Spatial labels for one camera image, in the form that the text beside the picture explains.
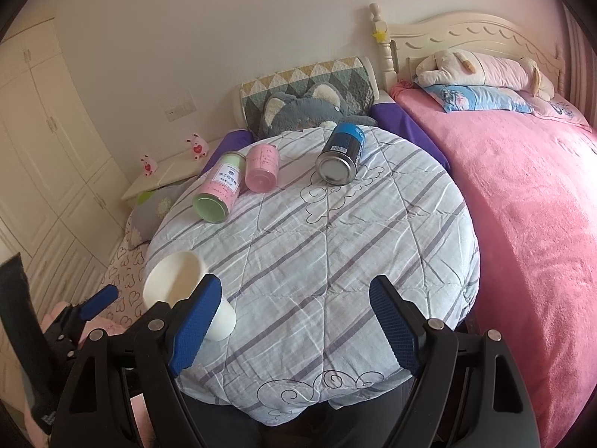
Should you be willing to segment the white paper cup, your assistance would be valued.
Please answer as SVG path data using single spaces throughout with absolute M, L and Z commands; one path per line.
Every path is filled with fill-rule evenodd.
M 145 280 L 143 301 L 146 308 L 163 301 L 174 307 L 177 301 L 191 296 L 200 280 L 207 274 L 206 263 L 189 251 L 171 254 L 151 270 Z M 215 318 L 209 325 L 206 338 L 219 342 L 228 338 L 236 327 L 237 314 L 230 302 L 222 296 Z

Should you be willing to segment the heart patterned bed sheet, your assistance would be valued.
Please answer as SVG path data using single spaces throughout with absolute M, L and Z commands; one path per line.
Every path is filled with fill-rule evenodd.
M 115 250 L 100 283 L 101 287 L 112 284 L 118 289 L 118 299 L 100 314 L 101 317 L 108 318 L 125 329 L 146 311 L 143 287 L 148 244 L 131 249 L 131 236 L 131 225 L 127 224 L 125 238 Z

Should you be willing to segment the cream wardrobe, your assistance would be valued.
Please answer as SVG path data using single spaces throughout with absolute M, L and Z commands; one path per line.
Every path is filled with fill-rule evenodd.
M 76 90 L 54 23 L 1 44 L 1 255 L 20 254 L 38 317 L 100 281 L 131 212 L 125 174 Z

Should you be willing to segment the grey floral pillow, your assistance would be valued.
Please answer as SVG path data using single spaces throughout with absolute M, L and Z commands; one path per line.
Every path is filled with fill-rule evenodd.
M 193 181 L 191 177 L 140 195 L 142 201 L 135 205 L 126 226 L 125 238 L 130 251 L 152 240 L 166 214 Z

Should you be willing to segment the striped white purple quilt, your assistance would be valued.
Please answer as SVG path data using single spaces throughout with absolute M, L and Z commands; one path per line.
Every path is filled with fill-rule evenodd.
M 428 318 L 457 326 L 479 291 L 479 245 L 456 184 L 428 153 L 364 130 L 355 179 L 332 187 L 316 169 L 325 127 L 273 139 L 276 187 L 243 193 L 220 224 L 193 210 L 189 186 L 150 242 L 146 269 L 187 251 L 221 280 L 232 334 L 205 342 L 178 376 L 184 393 L 276 426 L 305 408 L 377 398 L 409 379 L 369 304 L 388 277 Z

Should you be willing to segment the small pink bunny figurine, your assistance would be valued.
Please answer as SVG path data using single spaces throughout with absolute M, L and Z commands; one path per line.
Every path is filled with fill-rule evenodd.
M 158 169 L 158 163 L 147 154 L 142 156 L 141 162 L 146 176 L 153 175 Z

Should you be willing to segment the pink green labelled can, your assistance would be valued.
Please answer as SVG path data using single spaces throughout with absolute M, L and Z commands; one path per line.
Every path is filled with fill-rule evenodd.
M 246 158 L 238 152 L 219 157 L 192 200 L 200 218 L 212 224 L 228 218 L 244 183 L 245 168 Z

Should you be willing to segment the cream bedside table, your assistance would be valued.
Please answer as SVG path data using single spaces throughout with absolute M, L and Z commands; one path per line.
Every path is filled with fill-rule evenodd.
M 158 169 L 152 175 L 146 176 L 142 172 L 125 193 L 121 195 L 121 200 L 133 203 L 139 194 L 146 191 L 152 191 L 166 185 L 184 181 L 192 176 L 196 176 L 206 165 L 207 160 L 213 155 L 213 152 L 223 139 L 209 141 L 209 153 L 206 157 L 195 160 L 192 151 L 184 151 L 178 155 L 169 157 L 158 163 Z

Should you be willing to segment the large pink bunny figurine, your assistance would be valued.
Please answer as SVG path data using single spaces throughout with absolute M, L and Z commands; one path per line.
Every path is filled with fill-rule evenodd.
M 192 157 L 196 161 L 209 155 L 209 144 L 199 134 L 192 134 L 186 141 L 190 144 Z

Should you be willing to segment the pink fleece blanket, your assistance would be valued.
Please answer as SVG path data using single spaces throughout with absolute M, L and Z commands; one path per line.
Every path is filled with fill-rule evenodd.
M 571 104 L 446 112 L 417 87 L 391 94 L 450 164 L 481 248 L 476 321 L 504 335 L 557 446 L 596 386 L 595 131 Z

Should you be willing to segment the purple bolster cover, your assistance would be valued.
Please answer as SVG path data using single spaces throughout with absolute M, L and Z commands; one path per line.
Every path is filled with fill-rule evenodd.
M 435 159 L 448 174 L 451 174 L 451 167 L 448 158 L 439 150 L 437 145 L 428 134 L 425 133 L 422 127 L 416 123 L 412 117 L 409 116 L 398 105 L 398 103 L 392 102 L 381 102 L 374 103 L 371 107 L 371 117 L 378 122 L 378 126 L 385 131 L 389 131 L 392 134 L 409 141 L 412 144 L 416 144 L 417 147 L 428 153 L 433 159 Z M 223 141 L 213 152 L 213 155 L 207 160 L 199 172 L 199 176 L 209 172 L 219 158 L 226 152 L 240 151 L 245 147 L 250 146 L 255 141 L 253 134 L 250 131 L 240 128 L 240 130 L 229 131 L 224 137 Z

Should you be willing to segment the cream pink plush dog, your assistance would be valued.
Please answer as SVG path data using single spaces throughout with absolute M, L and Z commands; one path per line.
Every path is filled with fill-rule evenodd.
M 460 49 L 444 50 L 424 59 L 415 75 L 422 87 L 432 85 L 491 86 L 524 91 L 550 101 L 553 82 L 531 58 L 509 59 Z

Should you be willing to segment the green diamond patterned cushion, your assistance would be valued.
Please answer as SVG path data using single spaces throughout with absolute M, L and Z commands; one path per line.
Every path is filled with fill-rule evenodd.
M 279 71 L 240 84 L 233 98 L 238 127 L 256 136 L 267 99 L 284 92 L 303 97 L 315 84 L 333 85 L 352 114 L 368 114 L 379 98 L 378 83 L 367 58 L 348 57 Z

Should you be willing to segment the cream wooden headboard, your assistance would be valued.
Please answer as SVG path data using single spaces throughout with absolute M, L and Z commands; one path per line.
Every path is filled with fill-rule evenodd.
M 565 96 L 566 60 L 558 44 L 552 53 L 538 38 L 518 24 L 496 15 L 458 11 L 442 13 L 410 23 L 388 23 L 381 6 L 369 6 L 376 31 L 388 32 L 386 43 L 378 44 L 381 91 L 387 93 L 400 80 L 410 81 L 417 65 L 437 51 L 458 47 L 503 58 L 532 58 L 540 70 Z

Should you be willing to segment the yellow star sticker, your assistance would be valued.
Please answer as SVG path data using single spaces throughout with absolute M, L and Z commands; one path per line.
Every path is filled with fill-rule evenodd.
M 376 42 L 378 44 L 386 43 L 390 39 L 388 37 L 388 32 L 386 30 L 384 30 L 384 31 L 376 31 L 373 34 L 373 37 L 375 38 L 375 40 L 376 40 Z

